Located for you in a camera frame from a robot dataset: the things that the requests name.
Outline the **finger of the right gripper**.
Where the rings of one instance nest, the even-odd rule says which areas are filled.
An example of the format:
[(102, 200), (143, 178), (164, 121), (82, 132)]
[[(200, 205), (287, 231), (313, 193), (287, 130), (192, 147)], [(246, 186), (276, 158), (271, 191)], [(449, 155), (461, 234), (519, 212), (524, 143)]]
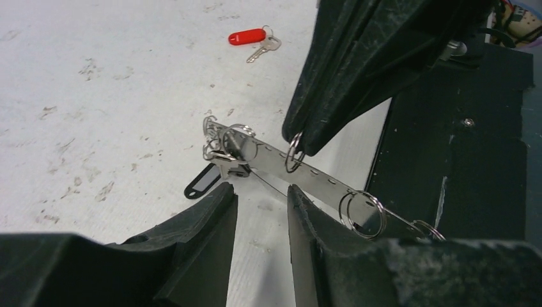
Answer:
[[(343, 127), (415, 82), (441, 59), (449, 42), (465, 41), (492, 8), (491, 1), (380, 2), (347, 47), (339, 84), (332, 88), (347, 108), (340, 111), (346, 116)], [(298, 145), (297, 151), (313, 156), (322, 148)]]
[(340, 111), (339, 68), (346, 59), (347, 47), (363, 32), (380, 1), (321, 1), (313, 38), (301, 75), (282, 126), (282, 136), (293, 141), (300, 134), (299, 146), (325, 146), (343, 127)]

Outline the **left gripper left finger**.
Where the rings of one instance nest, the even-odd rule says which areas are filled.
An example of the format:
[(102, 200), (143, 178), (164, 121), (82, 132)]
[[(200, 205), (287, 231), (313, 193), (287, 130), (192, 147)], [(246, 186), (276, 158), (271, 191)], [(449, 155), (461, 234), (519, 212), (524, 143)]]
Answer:
[(2, 306), (225, 306), (238, 196), (222, 183), (122, 244), (74, 233), (1, 236)]

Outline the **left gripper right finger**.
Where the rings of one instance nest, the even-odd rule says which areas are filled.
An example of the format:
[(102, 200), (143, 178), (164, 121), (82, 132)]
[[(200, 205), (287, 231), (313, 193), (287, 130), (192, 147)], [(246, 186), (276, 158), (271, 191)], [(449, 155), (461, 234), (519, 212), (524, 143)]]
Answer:
[(524, 241), (380, 239), (288, 188), (297, 306), (540, 306), (541, 252)]

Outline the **metal key holder ring plate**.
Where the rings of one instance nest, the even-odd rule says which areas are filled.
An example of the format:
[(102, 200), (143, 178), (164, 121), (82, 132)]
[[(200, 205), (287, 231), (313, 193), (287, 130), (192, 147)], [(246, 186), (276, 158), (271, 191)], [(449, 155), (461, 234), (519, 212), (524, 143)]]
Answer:
[(298, 152), (302, 134), (295, 135), (287, 152), (283, 152), (256, 138), (255, 131), (247, 125), (236, 123), (225, 126), (216, 117), (203, 120), (206, 145), (203, 158), (219, 168), (220, 176), (227, 179), (235, 171), (254, 169), (296, 185), (322, 203), (332, 207), (340, 222), (347, 229), (369, 240), (382, 235), (388, 217), (405, 224), (416, 239), (443, 241), (445, 237), (425, 221), (407, 221), (384, 207), (373, 195), (356, 190), (338, 179), (306, 164), (304, 153)]

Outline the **red tagged key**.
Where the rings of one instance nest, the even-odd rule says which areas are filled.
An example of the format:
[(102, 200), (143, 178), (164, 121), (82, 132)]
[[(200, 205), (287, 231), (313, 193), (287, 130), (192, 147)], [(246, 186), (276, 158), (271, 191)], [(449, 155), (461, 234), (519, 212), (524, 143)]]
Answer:
[(274, 36), (274, 31), (268, 25), (231, 33), (228, 43), (232, 46), (259, 44), (257, 50), (246, 59), (246, 63), (254, 63), (264, 53), (276, 51), (282, 46), (282, 41)]

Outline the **black tagged key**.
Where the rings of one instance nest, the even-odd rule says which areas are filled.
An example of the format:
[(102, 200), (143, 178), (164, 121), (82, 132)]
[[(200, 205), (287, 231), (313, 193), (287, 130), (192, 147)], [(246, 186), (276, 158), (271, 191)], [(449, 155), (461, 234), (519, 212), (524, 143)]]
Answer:
[(195, 200), (204, 196), (221, 178), (219, 167), (214, 163), (206, 166), (184, 190), (184, 196)]

